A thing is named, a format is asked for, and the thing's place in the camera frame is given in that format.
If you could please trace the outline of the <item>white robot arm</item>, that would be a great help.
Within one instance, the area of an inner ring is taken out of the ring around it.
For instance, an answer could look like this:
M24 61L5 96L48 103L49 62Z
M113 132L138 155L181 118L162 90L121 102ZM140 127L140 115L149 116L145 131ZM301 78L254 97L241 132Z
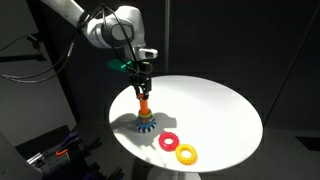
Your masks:
M83 33L98 48L123 48L124 68L131 74L130 83L138 99L147 100L151 91L148 60L158 56L156 49L146 47L143 18L133 6L120 6L116 11L105 4L87 13L74 0L40 0Z

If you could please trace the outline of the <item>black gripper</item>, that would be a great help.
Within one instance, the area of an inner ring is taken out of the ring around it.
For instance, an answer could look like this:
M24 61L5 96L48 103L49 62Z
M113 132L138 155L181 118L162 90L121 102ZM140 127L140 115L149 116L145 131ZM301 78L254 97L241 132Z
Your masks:
M149 98L152 90L151 79L149 74L153 70L153 65L147 61L133 61L133 69L130 71L129 82L134 86L137 99L141 99L140 87L145 88L145 98Z

